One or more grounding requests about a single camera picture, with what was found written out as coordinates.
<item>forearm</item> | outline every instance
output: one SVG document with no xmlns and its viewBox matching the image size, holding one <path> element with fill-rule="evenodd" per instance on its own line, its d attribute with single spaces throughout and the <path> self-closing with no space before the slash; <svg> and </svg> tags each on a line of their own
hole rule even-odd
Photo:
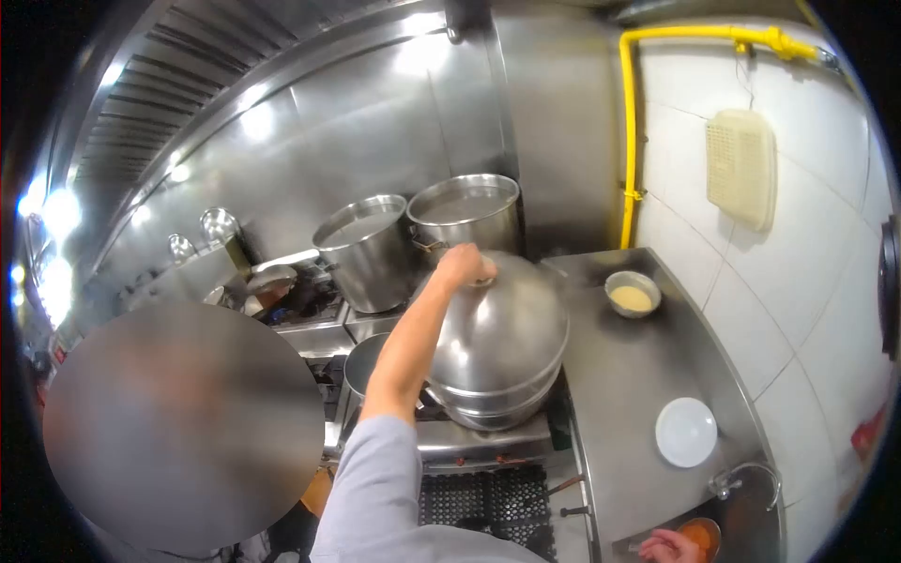
<svg viewBox="0 0 901 563">
<path fill-rule="evenodd" d="M 446 276 L 435 272 L 406 310 L 369 376 L 361 420 L 393 414 L 413 425 L 416 399 L 429 374 L 444 314 L 455 289 Z"/>
</svg>

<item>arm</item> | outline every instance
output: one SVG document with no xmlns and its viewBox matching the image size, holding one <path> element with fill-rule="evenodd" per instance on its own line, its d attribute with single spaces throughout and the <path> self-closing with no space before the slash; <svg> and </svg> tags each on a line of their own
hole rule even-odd
<svg viewBox="0 0 901 563">
<path fill-rule="evenodd" d="M 378 355 L 366 386 L 361 422 L 391 414 L 414 424 L 416 399 L 432 365 L 451 296 L 464 284 L 496 275 L 494 264 L 482 259 L 475 244 L 459 244 L 444 254 Z"/>
</svg>

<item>gray sleeve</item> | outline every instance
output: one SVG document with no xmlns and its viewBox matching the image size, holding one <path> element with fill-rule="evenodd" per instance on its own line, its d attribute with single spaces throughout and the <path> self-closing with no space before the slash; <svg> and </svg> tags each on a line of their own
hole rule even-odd
<svg viewBox="0 0 901 563">
<path fill-rule="evenodd" d="M 341 454 L 311 555 L 415 529 L 421 479 L 414 428 L 390 415 L 358 424 Z"/>
</svg>

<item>stainless steel counter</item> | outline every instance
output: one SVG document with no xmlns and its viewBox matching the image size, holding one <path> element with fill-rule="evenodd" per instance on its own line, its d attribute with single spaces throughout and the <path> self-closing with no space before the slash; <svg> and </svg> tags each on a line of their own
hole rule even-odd
<svg viewBox="0 0 901 563">
<path fill-rule="evenodd" d="M 748 459 L 770 461 L 734 367 L 700 311 L 650 250 L 565 256 L 543 264 L 560 273 L 569 304 L 563 367 L 600 546 L 696 508 L 712 497 L 707 481 L 719 470 Z M 663 294 L 657 311 L 637 320 L 613 311 L 603 284 L 622 269 L 657 283 Z M 706 403 L 719 426 L 714 453 L 690 469 L 670 465 L 654 438 L 660 409 L 681 396 Z M 779 517 L 764 506 L 760 518 Z"/>
</svg>

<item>gray shirt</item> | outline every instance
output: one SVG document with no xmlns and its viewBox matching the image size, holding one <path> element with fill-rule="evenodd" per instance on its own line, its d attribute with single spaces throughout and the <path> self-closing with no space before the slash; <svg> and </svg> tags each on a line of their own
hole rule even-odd
<svg viewBox="0 0 901 563">
<path fill-rule="evenodd" d="M 528 549 L 480 531 L 420 526 L 422 477 L 416 430 L 389 415 L 361 422 L 341 456 L 310 559 L 542 563 Z"/>
</svg>

